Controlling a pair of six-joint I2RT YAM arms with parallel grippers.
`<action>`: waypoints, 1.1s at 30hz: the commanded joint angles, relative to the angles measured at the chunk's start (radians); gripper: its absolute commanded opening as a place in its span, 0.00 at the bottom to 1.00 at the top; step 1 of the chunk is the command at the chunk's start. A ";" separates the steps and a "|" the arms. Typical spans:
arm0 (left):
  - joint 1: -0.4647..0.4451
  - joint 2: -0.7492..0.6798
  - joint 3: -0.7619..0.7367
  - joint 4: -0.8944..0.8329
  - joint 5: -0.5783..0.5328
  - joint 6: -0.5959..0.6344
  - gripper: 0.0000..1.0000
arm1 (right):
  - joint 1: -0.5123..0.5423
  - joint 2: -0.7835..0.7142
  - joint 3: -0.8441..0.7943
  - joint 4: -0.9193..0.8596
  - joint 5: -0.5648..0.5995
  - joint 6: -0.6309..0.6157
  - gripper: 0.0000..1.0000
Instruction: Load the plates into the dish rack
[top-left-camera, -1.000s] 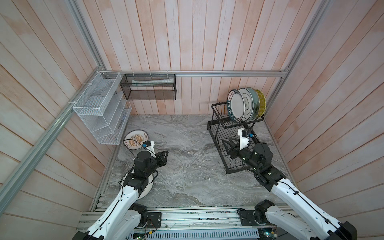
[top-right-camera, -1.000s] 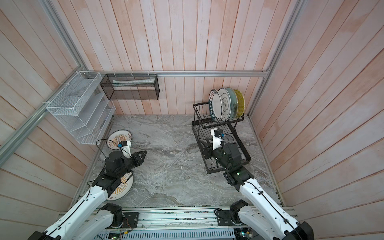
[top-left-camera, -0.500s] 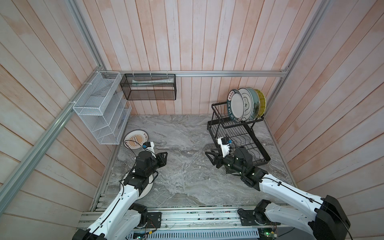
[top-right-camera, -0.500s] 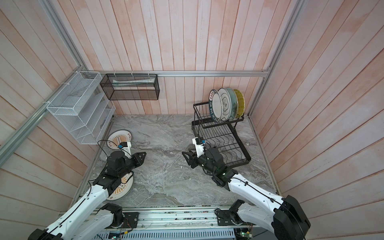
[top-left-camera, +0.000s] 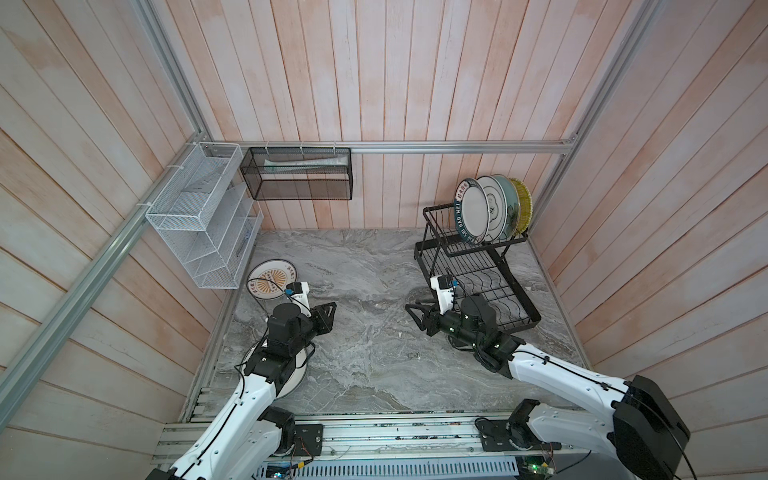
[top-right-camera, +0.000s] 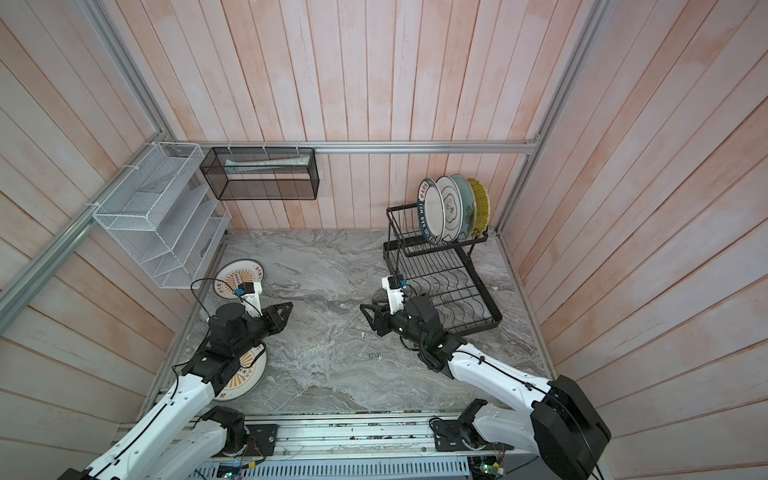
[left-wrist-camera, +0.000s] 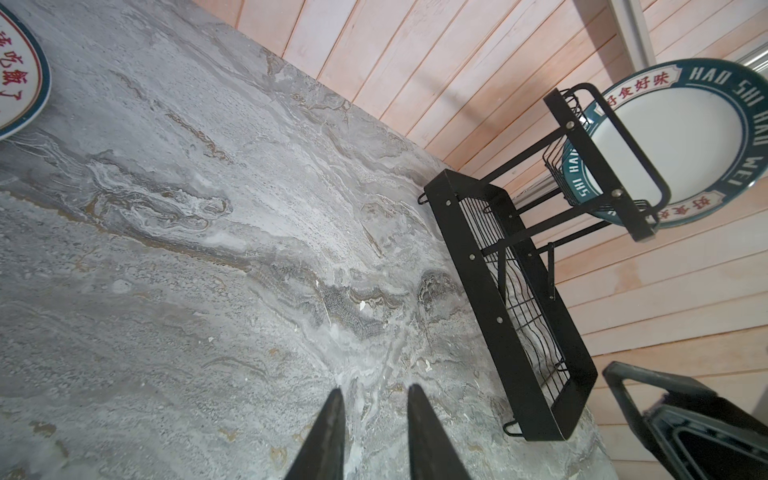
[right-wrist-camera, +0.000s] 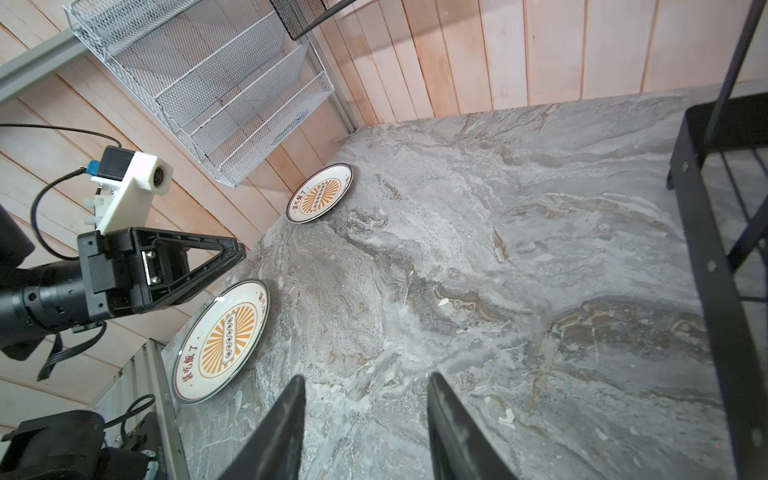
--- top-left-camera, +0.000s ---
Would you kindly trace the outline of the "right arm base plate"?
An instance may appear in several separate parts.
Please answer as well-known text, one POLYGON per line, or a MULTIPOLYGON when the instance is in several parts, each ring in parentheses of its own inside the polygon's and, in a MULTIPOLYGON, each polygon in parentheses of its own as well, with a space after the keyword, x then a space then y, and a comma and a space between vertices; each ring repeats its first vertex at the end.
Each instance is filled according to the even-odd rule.
POLYGON ((511 420, 490 420, 478 417, 474 420, 484 452, 504 451, 557 451, 560 442, 543 442, 525 424, 511 420))

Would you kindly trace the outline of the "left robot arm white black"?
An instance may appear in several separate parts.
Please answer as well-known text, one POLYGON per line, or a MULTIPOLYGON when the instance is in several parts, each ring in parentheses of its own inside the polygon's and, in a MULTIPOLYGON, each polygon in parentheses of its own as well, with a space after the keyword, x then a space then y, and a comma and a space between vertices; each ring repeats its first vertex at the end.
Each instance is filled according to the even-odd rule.
POLYGON ((150 479, 250 479, 274 454, 293 449, 295 416, 274 401, 293 389, 291 380, 311 357, 306 348, 332 331, 336 304, 309 309, 289 301, 274 308, 263 338, 238 365, 240 380, 199 439, 168 470, 150 479))

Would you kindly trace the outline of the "yellow woven round plate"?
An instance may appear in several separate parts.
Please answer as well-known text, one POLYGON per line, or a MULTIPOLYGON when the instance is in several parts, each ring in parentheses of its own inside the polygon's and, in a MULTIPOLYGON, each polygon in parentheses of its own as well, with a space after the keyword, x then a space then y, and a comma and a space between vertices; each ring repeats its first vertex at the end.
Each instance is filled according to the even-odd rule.
POLYGON ((520 234, 526 233, 533 217, 533 200, 528 187, 524 182, 517 178, 510 178, 514 185, 519 199, 519 215, 516 231, 520 234))

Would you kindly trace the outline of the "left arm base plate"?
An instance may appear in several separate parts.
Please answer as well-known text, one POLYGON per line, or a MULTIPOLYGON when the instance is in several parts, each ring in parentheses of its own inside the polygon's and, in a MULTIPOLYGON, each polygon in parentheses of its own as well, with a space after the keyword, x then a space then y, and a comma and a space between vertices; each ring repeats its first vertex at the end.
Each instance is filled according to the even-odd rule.
POLYGON ((314 458, 322 452, 324 426, 320 423, 299 424, 282 429, 276 456, 303 455, 314 458))

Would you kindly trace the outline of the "mint green flower plate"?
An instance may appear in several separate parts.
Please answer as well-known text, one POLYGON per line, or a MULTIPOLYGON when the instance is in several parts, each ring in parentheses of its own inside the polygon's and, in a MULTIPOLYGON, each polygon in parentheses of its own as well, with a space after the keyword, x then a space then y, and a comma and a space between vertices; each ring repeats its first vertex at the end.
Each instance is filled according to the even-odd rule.
POLYGON ((505 227, 500 237, 501 241, 507 241, 515 238, 520 217, 520 199, 517 190, 512 181, 500 174, 494 174, 492 178, 501 187, 507 205, 505 227))

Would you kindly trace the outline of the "white plate dark rim characters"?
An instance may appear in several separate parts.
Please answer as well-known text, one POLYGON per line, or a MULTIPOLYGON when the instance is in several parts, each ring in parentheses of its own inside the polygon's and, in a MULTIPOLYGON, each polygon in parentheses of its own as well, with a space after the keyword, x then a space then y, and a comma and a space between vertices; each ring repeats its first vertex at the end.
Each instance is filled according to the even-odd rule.
POLYGON ((508 227, 508 204, 499 182, 491 176, 481 176, 477 182, 482 187, 489 211, 488 230, 485 240, 494 242, 506 235, 508 227))

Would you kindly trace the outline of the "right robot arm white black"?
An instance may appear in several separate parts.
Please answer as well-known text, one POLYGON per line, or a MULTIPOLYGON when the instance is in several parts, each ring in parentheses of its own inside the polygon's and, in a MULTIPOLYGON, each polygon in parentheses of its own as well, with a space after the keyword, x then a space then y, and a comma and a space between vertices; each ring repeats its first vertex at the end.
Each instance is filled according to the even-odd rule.
POLYGON ((688 461, 691 433, 660 387, 641 375, 609 377, 558 359, 498 330, 495 310, 479 295, 458 309, 410 303, 406 312, 429 336, 444 333, 468 349, 486 370, 532 384, 574 404, 559 410, 524 399, 502 429, 482 435, 519 451, 573 445, 617 460, 637 479, 674 479, 688 461))

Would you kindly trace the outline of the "white plate green lettered rim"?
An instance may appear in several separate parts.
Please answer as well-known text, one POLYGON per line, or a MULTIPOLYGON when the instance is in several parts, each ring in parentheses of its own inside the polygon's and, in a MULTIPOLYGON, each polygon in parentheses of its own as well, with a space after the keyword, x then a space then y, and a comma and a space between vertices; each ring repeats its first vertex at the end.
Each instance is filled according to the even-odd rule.
POLYGON ((489 228, 489 206, 483 188, 473 178, 463 179, 454 194, 453 213, 460 237, 467 243, 480 244, 489 228))

